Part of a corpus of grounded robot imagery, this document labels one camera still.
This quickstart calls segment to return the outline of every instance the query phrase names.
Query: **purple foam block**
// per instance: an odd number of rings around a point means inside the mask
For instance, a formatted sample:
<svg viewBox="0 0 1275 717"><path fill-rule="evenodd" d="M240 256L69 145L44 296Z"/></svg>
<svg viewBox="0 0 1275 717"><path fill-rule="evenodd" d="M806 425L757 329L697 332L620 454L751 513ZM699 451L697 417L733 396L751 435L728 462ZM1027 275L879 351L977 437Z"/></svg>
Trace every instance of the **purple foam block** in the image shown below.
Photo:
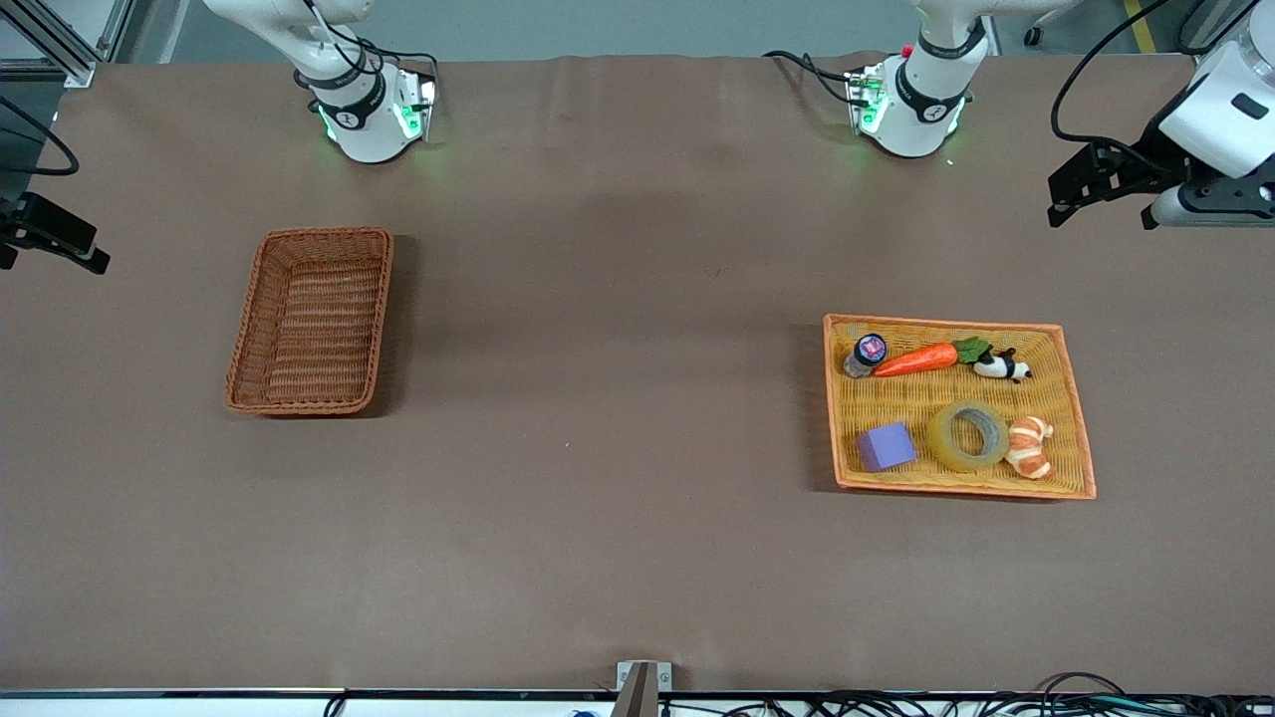
<svg viewBox="0 0 1275 717"><path fill-rule="evenodd" d="M890 424L859 435L859 455L870 473L885 471L917 459L908 426Z"/></svg>

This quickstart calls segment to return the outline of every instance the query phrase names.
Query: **orange wicker tray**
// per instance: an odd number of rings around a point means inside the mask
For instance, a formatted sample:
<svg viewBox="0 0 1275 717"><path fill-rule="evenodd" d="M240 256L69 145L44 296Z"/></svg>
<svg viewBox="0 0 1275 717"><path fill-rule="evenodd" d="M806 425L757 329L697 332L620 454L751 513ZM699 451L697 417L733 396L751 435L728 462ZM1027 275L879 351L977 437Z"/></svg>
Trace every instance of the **orange wicker tray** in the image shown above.
<svg viewBox="0 0 1275 717"><path fill-rule="evenodd" d="M1017 348L1015 357L1031 365L1031 378L1015 384L979 376L968 366L954 366L889 379L852 379L841 371L841 362L854 341L864 333L881 334L890 347L890 356L929 343L978 336L997 350ZM829 314L824 316L824 364L833 464L836 484L841 487L1047 500L1086 500L1098 495L1089 438L1062 327ZM1044 441L1044 454L1057 473L1033 481L1019 476L1005 462L974 473L955 473L943 468L926 447L926 424L949 403L963 398L987 401L1007 421L1038 416L1053 424L1054 434ZM917 447L917 461L868 473L856 438L895 421L907 424ZM955 426L958 441L968 450L977 449L978 431L965 421L958 421Z"/></svg>
<svg viewBox="0 0 1275 717"><path fill-rule="evenodd" d="M377 227L274 231L252 259L226 407L334 416L372 401L394 240Z"/></svg>

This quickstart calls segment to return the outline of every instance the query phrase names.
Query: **tape roll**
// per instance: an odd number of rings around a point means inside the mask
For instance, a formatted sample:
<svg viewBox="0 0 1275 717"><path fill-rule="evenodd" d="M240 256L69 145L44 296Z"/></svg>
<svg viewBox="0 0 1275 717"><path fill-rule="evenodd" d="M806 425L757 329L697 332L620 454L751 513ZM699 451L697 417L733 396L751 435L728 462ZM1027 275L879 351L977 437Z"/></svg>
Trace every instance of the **tape roll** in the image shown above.
<svg viewBox="0 0 1275 717"><path fill-rule="evenodd" d="M964 418L983 436L983 450L974 455L956 444L952 424ZM979 468L994 466L1010 450L1010 429L1001 412L986 401L956 401L929 420L926 443L935 458L949 471L973 473Z"/></svg>

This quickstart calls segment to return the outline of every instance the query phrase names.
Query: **brown tablecloth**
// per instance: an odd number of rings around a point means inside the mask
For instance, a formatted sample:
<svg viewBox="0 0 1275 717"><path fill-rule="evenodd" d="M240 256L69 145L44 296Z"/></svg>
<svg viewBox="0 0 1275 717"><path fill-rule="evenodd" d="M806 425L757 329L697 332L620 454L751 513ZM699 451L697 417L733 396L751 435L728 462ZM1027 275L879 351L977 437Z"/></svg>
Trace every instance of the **brown tablecloth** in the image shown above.
<svg viewBox="0 0 1275 717"><path fill-rule="evenodd" d="M445 65L375 167L287 65L102 68L34 189L111 269L0 277L0 683L1275 689L1275 237L1049 230L1074 61L988 61L921 161L769 60ZM1188 71L1102 59L1065 122L1132 139ZM375 410L228 413L258 241L366 223ZM829 311L1062 324L1099 499L836 491Z"/></svg>

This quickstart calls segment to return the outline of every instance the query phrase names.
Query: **black and white panda figurine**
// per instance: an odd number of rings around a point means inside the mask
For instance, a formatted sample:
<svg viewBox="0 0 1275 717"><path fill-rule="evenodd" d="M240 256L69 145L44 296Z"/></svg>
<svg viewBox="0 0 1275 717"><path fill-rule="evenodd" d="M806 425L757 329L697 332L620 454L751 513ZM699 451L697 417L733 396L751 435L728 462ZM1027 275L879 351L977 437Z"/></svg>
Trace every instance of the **black and white panda figurine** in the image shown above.
<svg viewBox="0 0 1275 717"><path fill-rule="evenodd" d="M1010 379L1014 383L1021 383L1023 379L1031 378L1031 367L1023 361L1014 360L1014 348L1006 348L1005 351L992 356L992 348L988 347L978 361L974 362L974 373L980 376L987 376L989 379Z"/></svg>

